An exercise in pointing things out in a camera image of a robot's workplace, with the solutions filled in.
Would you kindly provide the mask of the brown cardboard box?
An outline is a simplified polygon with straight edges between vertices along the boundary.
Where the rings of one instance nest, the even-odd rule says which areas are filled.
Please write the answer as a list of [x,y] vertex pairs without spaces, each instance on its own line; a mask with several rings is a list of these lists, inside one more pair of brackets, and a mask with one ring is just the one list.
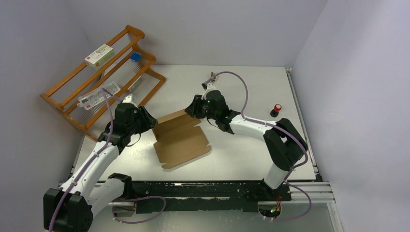
[[152,131],[157,140],[154,149],[163,169],[175,168],[211,150],[206,135],[198,126],[200,123],[184,110],[158,119]]

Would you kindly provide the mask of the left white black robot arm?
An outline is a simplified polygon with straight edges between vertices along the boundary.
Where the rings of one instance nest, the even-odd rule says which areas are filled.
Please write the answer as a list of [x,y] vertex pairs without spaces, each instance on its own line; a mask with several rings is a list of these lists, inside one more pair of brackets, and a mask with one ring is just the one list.
[[96,184],[131,137],[157,123],[145,107],[119,103],[86,161],[59,188],[50,188],[44,194],[44,228],[50,232],[87,232],[95,216],[111,201],[133,198],[134,187],[128,175],[113,173],[103,185]]

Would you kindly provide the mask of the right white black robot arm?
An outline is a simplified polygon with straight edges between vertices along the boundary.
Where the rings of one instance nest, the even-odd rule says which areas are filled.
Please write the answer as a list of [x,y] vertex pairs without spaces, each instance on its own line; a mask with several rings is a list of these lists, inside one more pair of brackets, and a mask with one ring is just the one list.
[[261,121],[241,115],[230,109],[218,90],[206,96],[195,95],[185,112],[193,118],[212,119],[223,132],[240,134],[265,143],[273,162],[263,179],[261,195],[273,200],[279,187],[285,183],[292,171],[308,162],[308,145],[290,120]]

